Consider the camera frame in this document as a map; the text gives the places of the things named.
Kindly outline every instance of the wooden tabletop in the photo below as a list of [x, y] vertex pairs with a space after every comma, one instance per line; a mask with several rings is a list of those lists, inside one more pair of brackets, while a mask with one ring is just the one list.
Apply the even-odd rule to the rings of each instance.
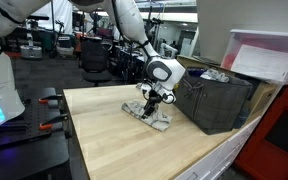
[[64, 90], [91, 179], [172, 179], [236, 132], [206, 135], [174, 105], [160, 132], [121, 109], [124, 102], [145, 103], [135, 85]]

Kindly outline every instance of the black chair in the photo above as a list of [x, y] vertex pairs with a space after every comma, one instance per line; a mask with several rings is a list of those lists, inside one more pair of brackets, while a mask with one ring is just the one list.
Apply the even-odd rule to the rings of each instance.
[[84, 69], [82, 77], [85, 81], [95, 83], [109, 82], [112, 75], [108, 72], [109, 52], [101, 44], [101, 40], [83, 38], [81, 40], [81, 54], [78, 56], [79, 68]]

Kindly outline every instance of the floor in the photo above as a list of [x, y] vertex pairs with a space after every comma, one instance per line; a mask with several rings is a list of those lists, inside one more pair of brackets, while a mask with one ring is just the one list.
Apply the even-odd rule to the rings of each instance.
[[[75, 58], [49, 59], [44, 58], [41, 61], [23, 60], [20, 58], [12, 59], [12, 66], [17, 89], [26, 88], [56, 88], [57, 93], [62, 93], [63, 89], [92, 87], [93, 84], [81, 81], [82, 69], [78, 68]], [[108, 83], [102, 83], [100, 86], [114, 86], [126, 84], [119, 77], [113, 77]], [[71, 152], [71, 170], [74, 179], [86, 179], [83, 174], [82, 159], [79, 156], [76, 140], [69, 141]], [[248, 180], [250, 179], [244, 173], [238, 171], [235, 167], [230, 167], [221, 177], [221, 180]]]

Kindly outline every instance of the black table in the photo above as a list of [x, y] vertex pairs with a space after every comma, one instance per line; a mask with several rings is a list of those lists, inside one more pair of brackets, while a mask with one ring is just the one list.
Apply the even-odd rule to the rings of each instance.
[[[49, 92], [55, 93], [55, 90], [48, 89], [39, 92], [41, 93], [32, 92], [30, 94], [33, 96], [47, 95]], [[34, 177], [35, 174], [43, 172], [51, 174], [52, 169], [68, 164], [68, 145], [65, 132], [62, 130], [62, 123], [57, 123], [55, 126], [60, 130], [53, 131], [49, 137], [1, 147], [0, 179], [22, 179]], [[66, 173], [67, 175], [60, 179], [71, 179], [70, 172]]]

